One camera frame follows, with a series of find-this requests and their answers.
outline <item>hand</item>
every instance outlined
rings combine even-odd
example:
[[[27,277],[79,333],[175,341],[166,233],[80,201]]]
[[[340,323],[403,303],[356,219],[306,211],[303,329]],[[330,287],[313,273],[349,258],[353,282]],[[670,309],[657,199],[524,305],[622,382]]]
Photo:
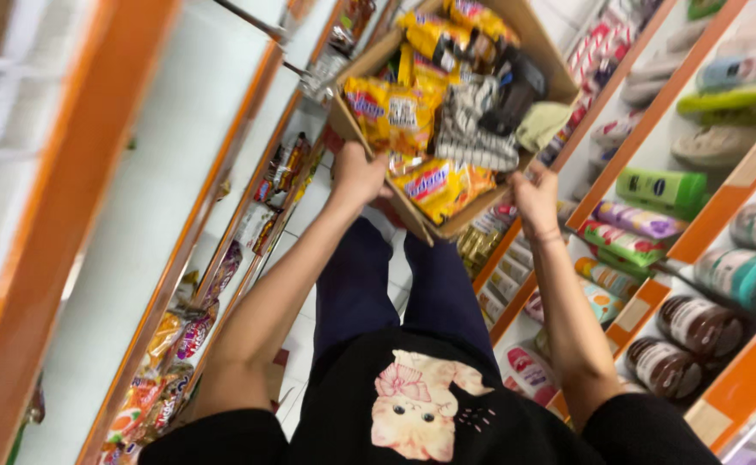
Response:
[[[531,163],[528,169],[534,175],[532,182],[519,172],[509,179],[524,234],[528,239],[556,236],[559,233],[555,207],[559,179],[540,162]]]
[[[353,208],[359,214],[364,205],[376,197],[391,197],[392,189],[383,185],[388,168],[389,157],[386,154],[378,155],[369,162],[361,144],[345,143],[332,166],[335,181],[332,183],[330,201]]]

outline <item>leg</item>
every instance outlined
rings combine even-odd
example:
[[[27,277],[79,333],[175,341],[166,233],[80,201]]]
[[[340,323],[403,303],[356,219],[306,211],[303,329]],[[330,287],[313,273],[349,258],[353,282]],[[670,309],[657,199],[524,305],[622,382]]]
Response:
[[[334,344],[401,324],[386,294],[391,257],[369,220],[352,223],[318,278],[315,360]]]
[[[472,282],[455,244],[435,241],[430,248],[407,233],[404,251],[413,270],[404,327],[463,338],[497,366]]]

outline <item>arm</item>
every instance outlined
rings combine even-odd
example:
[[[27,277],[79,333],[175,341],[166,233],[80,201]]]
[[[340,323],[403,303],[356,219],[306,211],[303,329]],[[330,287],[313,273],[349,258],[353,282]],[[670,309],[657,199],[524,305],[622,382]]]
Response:
[[[535,184],[521,173],[511,181],[531,242],[553,368],[570,417],[581,431],[590,415],[621,388],[608,340],[581,291],[561,238],[555,210],[558,179],[544,165],[531,169],[537,174]]]
[[[335,162],[335,184],[321,213],[243,297],[217,335],[194,405],[195,418],[270,408],[265,370],[346,229],[364,205],[389,191],[383,187],[388,164],[386,156],[367,162],[357,143],[343,147]]]

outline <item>person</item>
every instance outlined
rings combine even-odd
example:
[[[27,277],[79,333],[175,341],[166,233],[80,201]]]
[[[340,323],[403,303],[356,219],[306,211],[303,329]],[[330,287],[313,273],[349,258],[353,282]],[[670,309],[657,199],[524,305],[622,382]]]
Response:
[[[359,217],[391,192],[387,166],[345,144],[321,213],[217,336],[191,406],[196,420],[145,447],[139,463],[719,463],[670,404],[622,393],[559,232],[557,180],[546,168],[511,182],[576,431],[503,386],[455,244],[428,247],[407,234],[413,285],[401,325],[387,296],[392,248]],[[314,361],[289,443],[265,373],[316,281]]]

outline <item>brown jar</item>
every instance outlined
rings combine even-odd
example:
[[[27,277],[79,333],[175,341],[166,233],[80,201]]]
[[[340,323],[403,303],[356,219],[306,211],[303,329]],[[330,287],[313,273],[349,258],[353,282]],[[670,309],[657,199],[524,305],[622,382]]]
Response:
[[[742,322],[734,312],[687,295],[665,301],[656,325],[668,338],[702,357],[722,357],[742,340]]]
[[[637,339],[627,349],[627,368],[655,396],[681,399],[702,380],[702,368],[687,353],[655,338]]]

